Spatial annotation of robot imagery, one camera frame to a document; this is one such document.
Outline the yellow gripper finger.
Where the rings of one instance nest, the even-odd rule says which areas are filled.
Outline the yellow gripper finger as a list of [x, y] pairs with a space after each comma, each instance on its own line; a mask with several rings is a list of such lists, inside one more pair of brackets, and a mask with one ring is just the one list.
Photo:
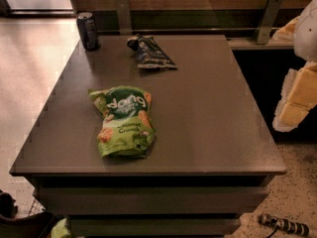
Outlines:
[[278, 29], [272, 36], [272, 38], [276, 41], [286, 41], [292, 42], [295, 26], [298, 21], [299, 17], [295, 17], [294, 19], [290, 20], [285, 26]]
[[300, 70], [291, 68], [284, 78], [272, 127], [278, 132], [290, 132], [317, 105], [317, 63], [307, 62]]

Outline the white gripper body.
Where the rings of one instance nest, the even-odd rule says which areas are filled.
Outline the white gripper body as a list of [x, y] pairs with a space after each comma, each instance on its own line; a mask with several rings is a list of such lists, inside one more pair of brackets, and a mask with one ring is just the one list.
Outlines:
[[317, 61], [317, 0], [301, 12], [293, 37], [295, 54], [306, 61]]

